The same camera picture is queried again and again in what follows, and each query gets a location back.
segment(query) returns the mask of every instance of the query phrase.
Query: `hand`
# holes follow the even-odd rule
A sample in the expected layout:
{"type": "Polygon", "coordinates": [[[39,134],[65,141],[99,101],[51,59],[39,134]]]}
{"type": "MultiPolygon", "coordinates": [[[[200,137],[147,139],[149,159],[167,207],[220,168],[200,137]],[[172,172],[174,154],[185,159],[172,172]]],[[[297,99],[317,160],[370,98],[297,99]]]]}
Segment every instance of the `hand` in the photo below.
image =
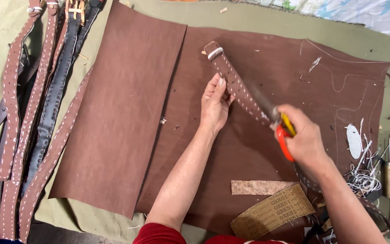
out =
{"type": "Polygon", "coordinates": [[[278,111],[288,116],[296,130],[296,136],[285,138],[291,156],[317,178],[317,175],[326,170],[326,166],[333,164],[332,159],[325,152],[320,127],[302,110],[289,104],[280,105],[278,111]]]}
{"type": "Polygon", "coordinates": [[[201,98],[200,127],[211,130],[214,135],[224,127],[228,118],[228,109],[234,100],[233,95],[223,99],[227,84],[219,74],[215,74],[207,84],[201,98]]]}

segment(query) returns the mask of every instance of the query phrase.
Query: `green canvas cloth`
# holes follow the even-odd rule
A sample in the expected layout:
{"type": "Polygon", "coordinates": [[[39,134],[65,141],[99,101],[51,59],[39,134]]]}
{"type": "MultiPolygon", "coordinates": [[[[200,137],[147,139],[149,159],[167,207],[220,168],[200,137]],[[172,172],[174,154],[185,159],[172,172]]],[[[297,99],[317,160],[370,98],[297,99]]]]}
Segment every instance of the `green canvas cloth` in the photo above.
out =
{"type": "MultiPolygon", "coordinates": [[[[290,38],[308,38],[359,58],[390,61],[390,36],[371,31],[360,25],[337,23],[274,9],[229,2],[182,3],[133,0],[130,3],[134,4],[135,10],[143,14],[184,23],[189,26],[211,26],[233,31],[252,31],[290,38]],[[220,14],[219,11],[224,7],[227,7],[228,11],[220,14]]],[[[74,64],[73,74],[68,81],[67,92],[62,100],[57,125],[66,112],[79,83],[94,63],[110,6],[110,3],[107,3],[104,10],[98,15],[82,48],[81,54],[87,57],[88,60],[79,57],[74,64]]],[[[27,7],[28,0],[0,1],[0,99],[1,75],[8,52],[7,43],[14,40],[14,37],[24,25],[27,19],[25,12],[27,7]]],[[[45,27],[46,23],[36,24],[30,35],[36,41],[31,43],[30,37],[26,40],[31,53],[35,56],[40,52],[41,43],[38,43],[37,40],[40,40],[45,27]]],[[[386,119],[389,114],[390,81],[387,80],[380,122],[382,129],[378,142],[379,147],[383,148],[386,145],[384,141],[390,134],[390,120],[386,119]]],[[[91,232],[125,242],[132,242],[140,228],[130,227],[144,224],[145,217],[143,214],[136,213],[131,221],[122,215],[94,208],[76,200],[47,199],[52,183],[53,177],[46,185],[46,195],[35,214],[35,219],[39,221],[70,230],[91,232]]],[[[97,199],[97,201],[106,201],[106,199],[97,199]]],[[[382,197],[380,208],[383,212],[389,214],[389,200],[382,197]]],[[[212,233],[189,225],[183,225],[182,233],[188,243],[201,243],[205,238],[212,235],[212,233]]]]}

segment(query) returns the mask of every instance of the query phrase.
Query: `woman's right hand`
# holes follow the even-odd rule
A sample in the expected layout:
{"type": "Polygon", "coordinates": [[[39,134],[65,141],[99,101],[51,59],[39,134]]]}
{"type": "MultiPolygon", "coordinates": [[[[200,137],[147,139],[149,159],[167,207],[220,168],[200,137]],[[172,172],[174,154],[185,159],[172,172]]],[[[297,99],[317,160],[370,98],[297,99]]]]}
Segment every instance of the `woman's right hand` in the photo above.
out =
{"type": "Polygon", "coordinates": [[[332,159],[325,152],[320,127],[302,110],[290,104],[278,106],[278,111],[288,116],[296,130],[296,136],[285,138],[291,156],[317,178],[327,168],[326,166],[333,164],[332,159]]]}

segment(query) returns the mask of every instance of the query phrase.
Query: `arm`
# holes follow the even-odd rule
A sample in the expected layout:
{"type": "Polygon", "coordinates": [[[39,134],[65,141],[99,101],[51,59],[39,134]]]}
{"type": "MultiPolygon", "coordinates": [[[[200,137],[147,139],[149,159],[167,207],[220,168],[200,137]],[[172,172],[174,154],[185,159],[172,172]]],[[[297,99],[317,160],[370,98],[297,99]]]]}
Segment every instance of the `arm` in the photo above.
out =
{"type": "Polygon", "coordinates": [[[234,97],[223,99],[225,80],[214,75],[201,99],[200,125],[186,150],[165,180],[146,224],[158,223],[181,230],[183,219],[198,190],[214,139],[224,126],[234,97]]]}
{"type": "Polygon", "coordinates": [[[326,154],[319,126],[291,105],[281,105],[278,111],[287,114],[295,126],[297,135],[286,139],[287,147],[293,158],[320,184],[338,242],[387,243],[326,154]]]}

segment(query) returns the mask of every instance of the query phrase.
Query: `belt buckle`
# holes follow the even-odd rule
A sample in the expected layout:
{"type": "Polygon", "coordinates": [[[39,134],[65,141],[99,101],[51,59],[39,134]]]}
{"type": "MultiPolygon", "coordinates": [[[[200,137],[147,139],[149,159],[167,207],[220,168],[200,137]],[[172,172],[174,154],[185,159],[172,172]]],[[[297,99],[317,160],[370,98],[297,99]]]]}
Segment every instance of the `belt buckle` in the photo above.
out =
{"type": "Polygon", "coordinates": [[[73,18],[76,19],[77,13],[81,14],[81,25],[84,26],[85,23],[85,2],[84,0],[74,0],[73,8],[70,8],[69,5],[73,5],[73,0],[67,0],[65,2],[65,20],[68,21],[68,13],[73,12],[73,18]]]}

